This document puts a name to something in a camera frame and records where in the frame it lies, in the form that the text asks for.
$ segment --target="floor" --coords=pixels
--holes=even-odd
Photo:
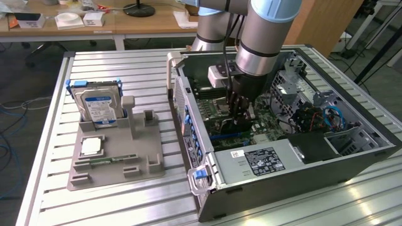
[[[352,34],[363,19],[354,19],[347,27],[347,31]],[[364,39],[366,35],[370,33],[378,24],[371,23],[368,29],[362,35]],[[391,30],[386,30],[384,34],[380,36],[374,47],[364,51],[366,57],[359,57],[355,64],[352,65],[352,70],[359,73],[368,61],[372,59],[375,53],[383,46],[384,42],[392,35]],[[193,38],[176,38],[176,39],[139,39],[128,41],[128,45],[132,49],[139,48],[181,48],[192,43]],[[88,41],[71,41],[63,42],[65,47],[71,51],[105,51],[115,50],[115,44],[111,40],[97,41],[97,46],[91,47]],[[19,43],[13,43],[11,48],[0,53],[0,103],[8,101],[31,100],[37,97],[45,97],[52,94],[53,86],[57,78],[59,67],[61,64],[63,52],[57,47],[48,49],[39,57],[36,61],[35,68],[27,68],[24,66],[24,57],[28,55],[29,51],[35,49],[40,43],[31,43],[31,49],[23,49]],[[394,53],[402,47],[402,40],[394,45],[383,59],[379,61],[376,67],[394,55]],[[336,54],[331,54],[331,57],[339,59]],[[347,64],[352,62],[352,59],[332,60],[334,65],[340,69],[347,69]],[[354,77],[351,71],[347,71],[347,76]],[[375,100],[386,107],[386,109],[402,120],[402,107],[398,98],[402,97],[402,62],[396,63],[396,67],[388,68],[383,66],[379,71],[374,74],[372,78],[366,82],[370,89],[371,95]],[[48,100],[33,102],[29,107],[47,106],[49,104]],[[23,109],[16,109],[12,113],[23,113]],[[27,112],[28,122],[19,132],[9,136],[8,140],[15,151],[20,157],[20,167],[23,174],[21,186],[15,189],[15,192],[3,200],[0,200],[0,225],[9,226],[15,225],[15,221],[19,214],[21,198],[24,194],[24,189],[27,186],[27,181],[29,177],[32,162],[35,158],[35,152],[40,140],[40,134],[44,125],[44,119],[47,115],[47,109],[32,110]],[[9,116],[0,113],[0,130],[3,130],[13,120],[16,116]],[[0,159],[0,168],[5,163],[5,158]],[[0,196],[13,188],[13,185],[19,182],[19,173],[13,162],[0,172]]]

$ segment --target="table leg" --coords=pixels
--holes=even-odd
[[[360,25],[356,33],[354,34],[351,40],[347,43],[346,49],[351,49],[352,48],[354,44],[356,43],[360,35],[363,34],[363,32],[364,32],[364,30],[366,30],[366,28],[367,28],[367,26],[368,26],[372,18],[375,17],[375,15],[376,15],[376,13],[378,13],[378,11],[379,11],[380,8],[382,8],[382,3],[376,2],[376,5],[374,7],[374,13],[372,13],[372,15],[367,16],[367,18],[366,18],[364,22],[362,23],[362,25]]]
[[[370,41],[367,42],[368,45],[366,45],[366,49],[370,49],[374,42],[376,41],[378,37],[380,36],[380,34],[384,31],[384,28],[388,26],[388,24],[391,23],[392,17],[394,15],[398,13],[399,9],[402,8],[402,6],[398,6],[394,11],[390,13],[390,15],[387,16],[387,18],[384,19],[384,22],[382,23],[380,27],[376,29],[375,34],[372,35]]]
[[[394,64],[396,63],[396,61],[401,59],[402,57],[402,49],[399,50],[399,52],[394,55],[394,57],[390,59],[387,66],[392,67]]]
[[[113,35],[116,50],[124,50],[124,38],[123,34]]]

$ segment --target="white box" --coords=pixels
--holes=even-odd
[[[23,16],[23,18],[19,16],[17,21],[19,21],[20,28],[43,28],[45,18],[44,18],[43,14],[40,14],[37,16],[39,16],[37,20],[27,20],[27,16]]]
[[[80,17],[77,17],[76,20],[65,22],[57,19],[57,17],[55,17],[55,21],[56,21],[56,25],[57,25],[57,29],[59,30],[65,30],[65,29],[72,29],[72,28],[79,28],[79,27],[84,27],[84,23]]]
[[[103,14],[104,13],[87,13],[84,16],[84,25],[101,27],[105,22],[105,18]]]
[[[343,32],[342,35],[340,35],[340,38],[338,40],[338,43],[334,46],[332,53],[342,52],[342,50],[344,49],[346,44],[348,43],[350,39],[351,39],[351,35],[347,34],[346,32]]]

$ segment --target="hard drive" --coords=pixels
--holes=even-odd
[[[81,114],[81,121],[92,121],[96,128],[116,126],[116,120],[125,116],[121,108],[121,81],[65,82],[67,90]]]

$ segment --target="white sticker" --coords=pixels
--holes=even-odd
[[[232,158],[244,156],[244,150],[238,150],[231,152]]]
[[[95,34],[112,33],[112,31],[93,31]]]
[[[96,124],[109,124],[116,120],[115,109],[109,106],[111,97],[88,97],[85,98],[88,111],[92,121]]]

